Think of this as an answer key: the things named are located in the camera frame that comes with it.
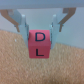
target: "speckled brown surface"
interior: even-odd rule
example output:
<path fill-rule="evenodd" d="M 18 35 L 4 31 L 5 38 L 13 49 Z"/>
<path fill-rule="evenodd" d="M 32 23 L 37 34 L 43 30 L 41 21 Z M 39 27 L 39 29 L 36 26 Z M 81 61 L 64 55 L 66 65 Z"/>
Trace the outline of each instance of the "speckled brown surface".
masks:
<path fill-rule="evenodd" d="M 0 84 L 84 84 L 84 50 L 56 44 L 30 59 L 21 35 L 0 30 Z"/>

